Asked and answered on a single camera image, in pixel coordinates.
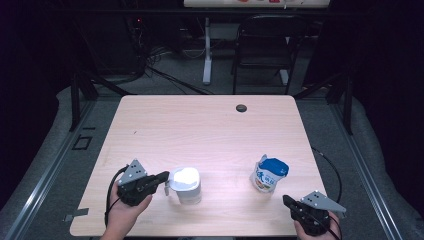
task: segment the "chair leg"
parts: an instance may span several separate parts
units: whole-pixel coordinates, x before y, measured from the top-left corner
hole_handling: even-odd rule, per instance
[[[284,95],[288,95],[289,94],[289,88],[290,88],[290,84],[291,84],[291,77],[292,77],[292,73],[293,73],[293,68],[292,69],[288,69],[289,72],[289,78],[287,79],[287,85],[286,85],[286,90],[284,91]]]

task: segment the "table top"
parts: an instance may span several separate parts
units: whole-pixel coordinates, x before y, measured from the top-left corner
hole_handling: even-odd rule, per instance
[[[184,0],[185,7],[327,8],[330,0]]]
[[[247,111],[238,112],[243,104]],[[289,165],[274,193],[249,179],[263,154]],[[138,159],[148,174],[199,170],[202,200],[181,205],[161,184],[129,236],[293,236],[282,195],[294,199],[325,189],[291,96],[126,96],[117,109],[70,232],[103,233],[109,183]]]

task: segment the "hand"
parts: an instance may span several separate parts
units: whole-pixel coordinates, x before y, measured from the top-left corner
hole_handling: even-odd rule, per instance
[[[328,211],[328,214],[330,215],[330,217],[334,218],[337,221],[336,223],[334,222],[333,219],[330,220],[330,229],[340,238],[340,229],[337,225],[339,223],[339,218],[331,211]],[[315,236],[315,237],[309,236],[305,233],[302,225],[300,225],[298,221],[294,221],[294,227],[296,228],[297,236],[301,240],[335,240],[336,239],[329,231],[327,231],[326,233],[320,236]]]
[[[112,187],[110,196],[110,204],[113,204],[118,197],[118,183],[115,182]],[[102,240],[123,239],[133,228],[138,215],[140,215],[152,201],[152,195],[148,195],[138,206],[128,206],[121,200],[113,205],[109,212],[109,222]]]

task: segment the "white cup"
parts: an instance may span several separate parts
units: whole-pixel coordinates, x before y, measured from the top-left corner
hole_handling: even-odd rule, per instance
[[[200,174],[196,168],[174,169],[169,174],[168,184],[177,192],[181,204],[197,204],[202,200]]]

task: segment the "blue and white label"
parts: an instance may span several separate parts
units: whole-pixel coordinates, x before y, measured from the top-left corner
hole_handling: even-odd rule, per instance
[[[261,161],[256,163],[252,174],[253,185],[261,192],[272,192],[277,182],[286,177],[289,166],[276,158],[268,158],[263,155]]]

